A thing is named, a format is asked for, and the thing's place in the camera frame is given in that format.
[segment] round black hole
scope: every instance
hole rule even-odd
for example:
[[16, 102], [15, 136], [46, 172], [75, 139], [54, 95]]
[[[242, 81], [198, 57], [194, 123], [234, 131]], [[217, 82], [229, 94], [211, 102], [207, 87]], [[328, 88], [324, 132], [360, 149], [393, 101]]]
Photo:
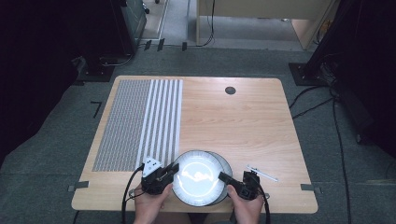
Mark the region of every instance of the round black hole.
[[235, 90], [234, 87], [227, 87], [227, 88], [225, 89], [225, 92], [227, 92], [227, 94], [232, 95], [232, 94], [236, 93], [236, 90]]

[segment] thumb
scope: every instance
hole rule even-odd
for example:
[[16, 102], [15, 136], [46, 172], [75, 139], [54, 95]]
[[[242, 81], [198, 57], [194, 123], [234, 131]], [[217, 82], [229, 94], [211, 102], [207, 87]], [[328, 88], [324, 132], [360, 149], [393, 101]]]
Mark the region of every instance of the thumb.
[[163, 190], [162, 197], [164, 197], [164, 198], [168, 197], [168, 195], [171, 193], [172, 187], [173, 187], [173, 184], [172, 184], [172, 183], [171, 183], [171, 184], [168, 184], [168, 185], [165, 187], [165, 189]]
[[235, 197], [238, 197], [235, 188], [232, 185], [227, 185], [227, 191], [228, 195], [230, 196], [231, 199], [235, 199]]

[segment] hand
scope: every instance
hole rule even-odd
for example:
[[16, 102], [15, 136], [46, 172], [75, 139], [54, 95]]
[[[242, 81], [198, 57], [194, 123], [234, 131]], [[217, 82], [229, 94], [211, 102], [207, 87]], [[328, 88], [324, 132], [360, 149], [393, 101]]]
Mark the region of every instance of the hand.
[[240, 198], [232, 185], [228, 185], [227, 190], [228, 195], [233, 200], [233, 208], [238, 224], [259, 223], [264, 198], [259, 195], [255, 200], [248, 201]]
[[[163, 202], [171, 192], [173, 185], [168, 184], [160, 195], [149, 195], [144, 193], [134, 198], [135, 218], [134, 224], [151, 224], [154, 223], [160, 209], [163, 208]], [[139, 185], [134, 194], [138, 195], [143, 192], [142, 186]]]

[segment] wooden table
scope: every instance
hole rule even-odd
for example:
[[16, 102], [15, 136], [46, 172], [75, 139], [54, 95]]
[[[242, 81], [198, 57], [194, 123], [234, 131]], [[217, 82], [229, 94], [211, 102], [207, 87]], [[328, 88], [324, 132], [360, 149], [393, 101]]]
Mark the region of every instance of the wooden table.
[[[281, 82], [241, 77], [117, 77], [80, 178], [90, 185], [76, 190], [74, 209], [121, 209], [132, 172], [93, 172], [92, 167], [113, 99], [124, 79], [182, 79], [180, 155], [192, 149], [217, 152], [230, 163], [233, 177], [239, 181], [248, 164], [278, 178], [275, 182], [261, 176], [262, 187], [271, 196], [268, 203], [272, 213], [317, 212], [315, 193], [301, 189], [301, 184], [310, 185], [311, 181]], [[236, 89], [235, 94], [225, 92], [230, 86]], [[131, 188], [140, 179], [141, 172]], [[213, 206], [192, 207], [173, 192], [165, 203], [172, 205], [165, 206], [164, 212], [226, 213], [232, 207], [229, 198]], [[134, 210], [133, 202], [127, 204], [127, 210]]]
[[[213, 1], [197, 0], [197, 45], [200, 44], [200, 17], [212, 15]], [[214, 16], [293, 19], [291, 23], [297, 37], [303, 49], [308, 49], [335, 2], [336, 0], [216, 0]]]

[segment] striped mat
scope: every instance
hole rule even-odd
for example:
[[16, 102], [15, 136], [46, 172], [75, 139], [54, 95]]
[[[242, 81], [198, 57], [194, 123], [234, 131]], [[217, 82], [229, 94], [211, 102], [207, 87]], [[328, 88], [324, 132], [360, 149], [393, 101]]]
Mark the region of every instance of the striped mat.
[[178, 156], [182, 80], [121, 80], [93, 171], [128, 172]]

